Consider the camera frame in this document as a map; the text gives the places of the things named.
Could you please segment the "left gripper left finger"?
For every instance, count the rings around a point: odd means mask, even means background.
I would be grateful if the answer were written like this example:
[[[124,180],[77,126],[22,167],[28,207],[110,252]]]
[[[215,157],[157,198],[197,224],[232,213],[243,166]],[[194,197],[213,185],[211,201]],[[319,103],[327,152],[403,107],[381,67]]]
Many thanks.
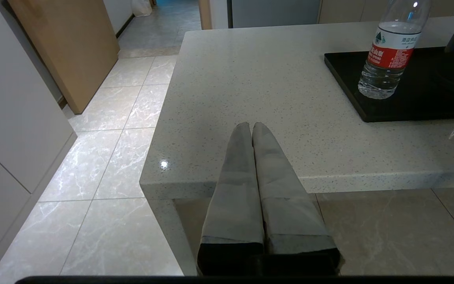
[[[264,227],[248,122],[230,138],[204,220],[197,268],[203,276],[250,275],[264,254]]]

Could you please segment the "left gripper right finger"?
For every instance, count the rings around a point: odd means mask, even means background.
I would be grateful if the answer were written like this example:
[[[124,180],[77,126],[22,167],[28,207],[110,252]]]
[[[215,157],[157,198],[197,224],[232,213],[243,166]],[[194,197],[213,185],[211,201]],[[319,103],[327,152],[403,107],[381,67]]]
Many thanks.
[[[342,255],[270,129],[257,122],[253,148],[263,213],[266,275],[337,275]]]

